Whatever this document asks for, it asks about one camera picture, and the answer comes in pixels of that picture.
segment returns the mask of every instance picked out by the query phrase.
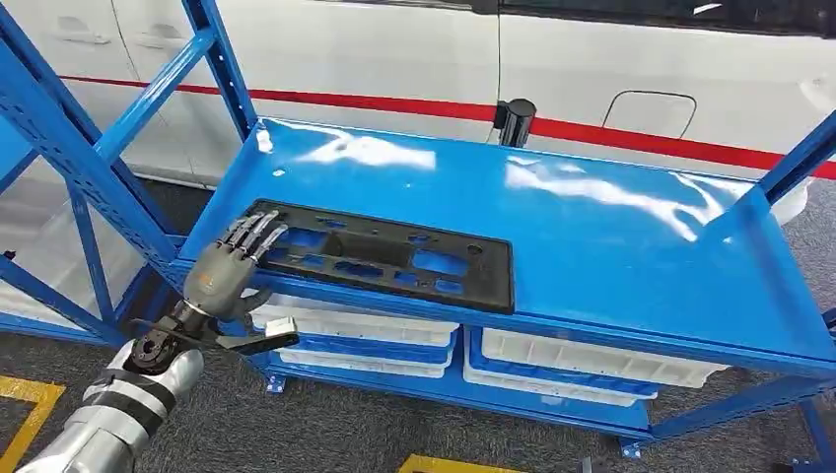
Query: red stripe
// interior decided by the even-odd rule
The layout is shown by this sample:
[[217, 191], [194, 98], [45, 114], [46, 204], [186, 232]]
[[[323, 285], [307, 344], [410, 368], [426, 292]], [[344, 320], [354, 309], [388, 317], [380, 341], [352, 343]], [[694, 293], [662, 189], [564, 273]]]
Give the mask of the red stripe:
[[[114, 79], [97, 79], [90, 77], [61, 76], [63, 79], [109, 84], [115, 86], [130, 86], [144, 88], [147, 82], [119, 81]], [[215, 87], [192, 86], [182, 84], [177, 86], [182, 92], [196, 94], [219, 95]], [[311, 92], [269, 91], [264, 89], [250, 89], [249, 96], [253, 99], [268, 101], [291, 101], [297, 103], [312, 103], [318, 105], [342, 106], [348, 108], [363, 108], [369, 110], [396, 111], [400, 113], [415, 113], [419, 115], [443, 116], [448, 118], [463, 118], [477, 121], [493, 121], [496, 106], [480, 103], [458, 103], [454, 101], [424, 101], [418, 99], [398, 99], [391, 97], [354, 96], [342, 94], [319, 94]], [[585, 125], [569, 121], [553, 120], [550, 118], [534, 118], [531, 124], [531, 134], [559, 138], [562, 140], [578, 141], [594, 145], [623, 148], [627, 150], [643, 151], [660, 155], [676, 156], [692, 160], [720, 163], [724, 165], [743, 166], [746, 168], [771, 169], [784, 155], [766, 151], [748, 150], [732, 146], [715, 145], [698, 141], [667, 138], [664, 136], [648, 135], [633, 131], [616, 130], [602, 126]], [[836, 179], [836, 163], [824, 163], [813, 175], [828, 179]]]

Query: lower shelf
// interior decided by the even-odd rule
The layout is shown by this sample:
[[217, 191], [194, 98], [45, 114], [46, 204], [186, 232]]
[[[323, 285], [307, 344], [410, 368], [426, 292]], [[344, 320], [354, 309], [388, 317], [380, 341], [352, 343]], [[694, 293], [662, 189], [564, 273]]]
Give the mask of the lower shelf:
[[[127, 314], [134, 297], [137, 295], [143, 283], [152, 272], [153, 270], [151, 267], [146, 265], [133, 278], [130, 285], [125, 290], [121, 302], [114, 310], [116, 320], [121, 320], [122, 317]], [[24, 335], [33, 335], [35, 337], [53, 338], [56, 340], [88, 343], [91, 345], [107, 345], [107, 341], [103, 340], [96, 334], [81, 328], [48, 323], [32, 318], [31, 315], [20, 316], [7, 312], [0, 312], [0, 332], [21, 333]]]
[[258, 362], [259, 357], [254, 357], [253, 361], [269, 374], [375, 389], [631, 439], [653, 438], [644, 402], [620, 407], [465, 382], [461, 377], [462, 346], [459, 340], [453, 351], [453, 362], [445, 375], [436, 379], [289, 364], [282, 362], [275, 352], [260, 357], [264, 361], [262, 364]]
[[107, 342], [87, 330], [63, 327], [52, 323], [0, 312], [0, 332], [22, 333], [35, 337], [53, 338], [68, 342], [107, 345]]

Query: black post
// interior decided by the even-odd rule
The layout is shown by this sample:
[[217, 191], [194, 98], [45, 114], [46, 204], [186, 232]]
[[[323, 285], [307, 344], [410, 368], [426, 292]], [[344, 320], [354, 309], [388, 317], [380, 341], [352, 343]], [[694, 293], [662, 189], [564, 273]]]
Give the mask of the black post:
[[500, 106], [505, 109], [505, 122], [501, 124], [499, 144], [522, 148], [528, 141], [528, 129], [537, 113], [537, 107], [526, 99], [514, 99], [500, 103]]

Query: shelf foot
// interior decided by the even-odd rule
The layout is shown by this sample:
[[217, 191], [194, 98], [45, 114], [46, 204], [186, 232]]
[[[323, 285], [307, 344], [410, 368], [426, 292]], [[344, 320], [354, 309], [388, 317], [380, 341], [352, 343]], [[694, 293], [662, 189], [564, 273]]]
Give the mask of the shelf foot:
[[637, 459], [642, 457], [642, 450], [639, 448], [639, 443], [635, 439], [627, 439], [624, 437], [618, 438], [618, 444], [621, 447], [621, 456], [624, 458]]
[[281, 394], [285, 392], [285, 381], [287, 378], [278, 374], [269, 374], [267, 376], [267, 392], [274, 394]]

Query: car door handle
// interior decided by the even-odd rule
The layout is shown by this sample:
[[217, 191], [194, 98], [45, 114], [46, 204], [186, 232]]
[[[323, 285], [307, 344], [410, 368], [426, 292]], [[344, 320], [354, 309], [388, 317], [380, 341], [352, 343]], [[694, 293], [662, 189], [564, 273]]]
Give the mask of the car door handle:
[[150, 33], [140, 33], [133, 37], [133, 42], [152, 49], [183, 49], [186, 39], [183, 37], [164, 37]]
[[110, 38], [102, 34], [95, 34], [90, 31], [72, 32], [65, 30], [57, 30], [52, 32], [52, 37], [61, 39], [62, 41], [83, 42], [86, 44], [108, 44]]
[[86, 44], [108, 44], [110, 42], [110, 36], [90, 31], [83, 19], [73, 16], [55, 18], [55, 28], [51, 35], [62, 41], [84, 42]]

